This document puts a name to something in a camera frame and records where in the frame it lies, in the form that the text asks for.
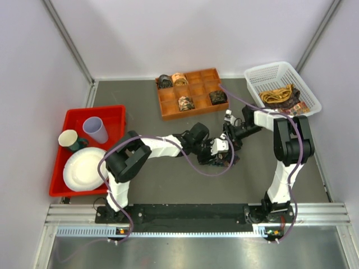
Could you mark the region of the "orange compartment tray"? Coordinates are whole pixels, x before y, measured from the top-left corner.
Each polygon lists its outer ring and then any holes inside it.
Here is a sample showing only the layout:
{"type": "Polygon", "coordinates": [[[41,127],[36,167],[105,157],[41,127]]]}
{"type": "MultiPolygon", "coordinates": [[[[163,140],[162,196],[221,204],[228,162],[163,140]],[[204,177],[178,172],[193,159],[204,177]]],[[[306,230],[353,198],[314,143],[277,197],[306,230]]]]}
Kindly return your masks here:
{"type": "Polygon", "coordinates": [[[221,90],[219,87],[221,80],[216,68],[184,72],[184,74],[188,85],[173,86],[167,89],[159,89],[158,78],[155,79],[163,120],[180,119],[228,109],[228,101],[225,104],[212,105],[209,98],[210,92],[221,90]],[[181,96],[191,97],[195,109],[181,112],[178,106],[178,99],[181,96]]]}

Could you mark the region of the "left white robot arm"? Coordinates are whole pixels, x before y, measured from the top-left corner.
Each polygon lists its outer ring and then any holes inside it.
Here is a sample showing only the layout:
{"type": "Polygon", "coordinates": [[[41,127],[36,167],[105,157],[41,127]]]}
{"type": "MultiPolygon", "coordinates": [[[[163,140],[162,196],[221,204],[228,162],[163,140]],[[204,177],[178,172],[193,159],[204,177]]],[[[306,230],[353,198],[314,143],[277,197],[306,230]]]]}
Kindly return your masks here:
{"type": "Polygon", "coordinates": [[[225,135],[209,138],[209,130],[202,123],[191,129],[165,137],[146,138],[129,131],[106,153],[105,165],[111,188],[105,206],[106,216],[121,222],[127,217],[130,181],[139,173],[145,162],[157,157],[197,156],[201,165],[209,165],[221,152],[229,150],[225,135]]]}

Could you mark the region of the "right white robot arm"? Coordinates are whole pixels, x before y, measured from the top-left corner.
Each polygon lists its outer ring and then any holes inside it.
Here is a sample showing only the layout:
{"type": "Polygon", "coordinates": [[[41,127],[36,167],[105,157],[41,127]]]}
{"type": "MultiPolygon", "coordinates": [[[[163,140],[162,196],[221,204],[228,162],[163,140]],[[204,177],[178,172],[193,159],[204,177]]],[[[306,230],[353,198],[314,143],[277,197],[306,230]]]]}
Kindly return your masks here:
{"type": "Polygon", "coordinates": [[[296,176],[315,152],[308,118],[303,115],[284,117],[273,110],[252,110],[249,106],[242,109],[242,114],[245,120],[241,123],[237,123],[230,109],[224,116],[223,131],[234,149],[241,149],[244,138],[265,128],[273,132],[273,150],[277,159],[274,178],[261,200],[261,207],[247,206],[246,219],[256,224],[265,220],[273,222],[293,212],[290,202],[294,200],[292,188],[296,176]]]}

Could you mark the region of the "dark floral necktie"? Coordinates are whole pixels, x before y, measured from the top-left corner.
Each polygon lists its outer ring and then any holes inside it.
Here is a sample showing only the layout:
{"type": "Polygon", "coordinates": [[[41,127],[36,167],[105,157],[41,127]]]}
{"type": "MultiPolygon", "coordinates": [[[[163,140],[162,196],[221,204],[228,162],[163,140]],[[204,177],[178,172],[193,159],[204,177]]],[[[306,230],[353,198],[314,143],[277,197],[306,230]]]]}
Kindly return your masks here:
{"type": "Polygon", "coordinates": [[[231,165],[232,153],[231,152],[222,152],[216,154],[215,158],[211,161],[212,166],[219,167],[229,167],[234,166],[240,160],[237,154],[234,154],[233,162],[231,165]]]}

